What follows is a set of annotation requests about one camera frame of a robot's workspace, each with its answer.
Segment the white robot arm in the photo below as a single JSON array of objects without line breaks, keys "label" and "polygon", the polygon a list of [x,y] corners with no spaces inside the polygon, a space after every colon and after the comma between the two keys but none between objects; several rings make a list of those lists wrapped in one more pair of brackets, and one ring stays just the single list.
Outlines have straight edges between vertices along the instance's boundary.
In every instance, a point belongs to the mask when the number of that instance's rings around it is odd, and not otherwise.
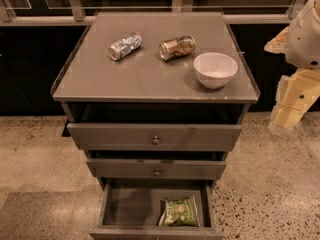
[{"label": "white robot arm", "polygon": [[271,114],[272,127],[293,129],[320,97],[320,0],[308,0],[264,50],[284,54],[297,68],[281,77]]}]

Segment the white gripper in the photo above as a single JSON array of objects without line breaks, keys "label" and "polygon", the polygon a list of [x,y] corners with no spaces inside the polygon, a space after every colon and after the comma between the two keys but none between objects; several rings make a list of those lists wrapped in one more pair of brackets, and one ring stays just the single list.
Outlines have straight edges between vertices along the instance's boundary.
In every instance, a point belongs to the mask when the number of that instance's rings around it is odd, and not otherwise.
[{"label": "white gripper", "polygon": [[[287,33],[288,27],[285,27],[264,46],[264,50],[274,54],[285,54]],[[277,105],[271,112],[270,125],[281,129],[293,129],[319,97],[319,70],[298,68],[291,76],[283,75],[278,83]]]}]

